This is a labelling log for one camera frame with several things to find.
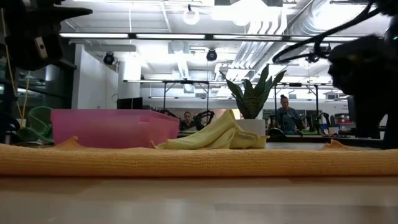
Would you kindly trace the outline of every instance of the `person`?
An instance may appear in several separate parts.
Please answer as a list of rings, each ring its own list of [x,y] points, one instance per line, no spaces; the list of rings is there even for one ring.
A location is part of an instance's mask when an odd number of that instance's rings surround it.
[[[291,107],[289,107],[289,99],[285,95],[280,96],[280,104],[282,105],[276,112],[276,117],[278,121],[278,125],[282,127],[282,130],[286,132],[296,132],[296,124],[292,119],[300,119],[297,111]]]
[[[190,112],[184,113],[184,120],[180,123],[180,131],[188,130],[195,127],[195,122],[192,121],[192,115]]]

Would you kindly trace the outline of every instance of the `plastic container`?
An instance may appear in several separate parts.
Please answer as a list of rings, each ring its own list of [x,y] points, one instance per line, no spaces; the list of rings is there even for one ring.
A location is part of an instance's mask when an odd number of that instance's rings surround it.
[[[150,110],[52,110],[54,143],[73,136],[86,147],[152,147],[177,138],[180,121]]]

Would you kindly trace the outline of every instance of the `wooden table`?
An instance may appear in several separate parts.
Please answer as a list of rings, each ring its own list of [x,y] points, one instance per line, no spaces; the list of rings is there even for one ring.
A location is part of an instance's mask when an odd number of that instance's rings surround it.
[[[313,149],[321,144],[312,144]],[[309,147],[268,144],[267,147]],[[0,223],[381,224],[398,177],[96,179],[0,177]]]

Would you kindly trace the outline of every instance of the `ceiling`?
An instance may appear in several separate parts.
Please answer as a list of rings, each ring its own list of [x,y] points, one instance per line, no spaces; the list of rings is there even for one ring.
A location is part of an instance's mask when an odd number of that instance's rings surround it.
[[[253,24],[246,26],[237,26],[233,21],[218,21],[212,19],[213,8],[215,5],[214,1],[202,0],[200,2],[191,1],[130,1],[130,0],[118,0],[118,1],[72,1],[68,0],[63,3],[66,7],[86,7],[94,11],[89,16],[76,17],[65,21],[62,25],[62,32],[137,32],[137,33],[148,33],[148,32],[167,32],[167,33],[213,33],[213,34],[247,34],[250,32],[250,27]],[[359,5],[331,5],[327,0],[314,0],[314,2],[323,1],[321,9],[313,13],[312,29],[315,27],[316,32],[321,32],[325,29],[332,28],[341,24],[342,22],[348,21],[355,17],[362,10],[363,6]],[[295,4],[290,4],[292,1],[284,3],[284,13],[286,15],[286,22],[289,22],[299,13],[309,0],[296,0]],[[192,8],[195,8],[199,12],[199,21],[195,25],[189,25],[183,20],[184,10],[187,8],[187,4],[191,3]],[[305,14],[301,15],[299,19],[306,19]],[[356,25],[350,29],[344,30],[339,35],[366,35],[375,33],[383,35],[389,25],[389,18],[384,16],[376,16],[362,24]],[[294,27],[291,28],[292,33],[296,33],[298,30],[303,30],[301,35],[305,35],[305,27]],[[171,74],[173,70],[179,70],[180,67],[177,65],[177,56],[175,54],[169,54],[169,43],[168,40],[90,40],[84,42],[90,46],[99,46],[97,50],[92,52],[93,55],[102,57],[106,50],[101,50],[104,46],[135,46],[137,54],[140,55],[142,60],[142,74],[146,79],[161,79],[164,74]],[[215,71],[218,63],[232,63],[234,59],[238,58],[238,54],[242,51],[244,46],[243,42],[238,41],[186,41],[186,44],[190,47],[204,47],[205,50],[196,51],[191,54],[191,50],[188,55],[185,56],[186,66],[188,70],[208,70]],[[271,57],[274,53],[271,53],[271,48],[265,50],[264,53],[259,55],[257,64],[252,67],[253,69],[260,68],[261,64],[269,62],[265,60],[266,57]],[[208,62],[206,54],[208,49],[216,49],[218,59],[215,62]],[[254,54],[256,47],[252,47],[253,52],[248,55]],[[120,51],[115,52],[115,55],[120,60],[127,57],[131,52]],[[287,75],[285,79],[294,80],[295,82],[327,82],[330,80],[327,70],[328,62],[319,61],[317,63],[309,65],[304,60],[297,60],[292,62],[291,65],[286,67]]]

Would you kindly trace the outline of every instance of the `microfiber cloth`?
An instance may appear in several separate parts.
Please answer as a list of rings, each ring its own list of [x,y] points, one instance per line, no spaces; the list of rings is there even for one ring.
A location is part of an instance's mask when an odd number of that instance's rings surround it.
[[[18,130],[17,135],[23,141],[41,140],[46,144],[53,144],[51,108],[38,106],[28,113],[29,127]]]
[[[0,144],[0,175],[69,177],[285,177],[398,175],[398,149],[96,149],[77,138],[32,149]]]
[[[264,149],[267,136],[243,131],[232,110],[226,110],[216,121],[184,138],[169,139],[156,149]]]

